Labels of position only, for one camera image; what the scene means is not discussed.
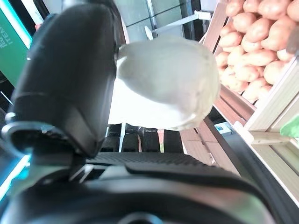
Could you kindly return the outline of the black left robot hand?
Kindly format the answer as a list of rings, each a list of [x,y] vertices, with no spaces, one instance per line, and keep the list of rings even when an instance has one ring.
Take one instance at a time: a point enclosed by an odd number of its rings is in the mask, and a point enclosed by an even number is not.
[[[220,91],[212,53],[180,37],[124,43],[111,0],[64,3],[35,33],[2,128],[29,155],[3,224],[274,224],[253,184],[184,153],[101,152],[111,115],[195,127]]]

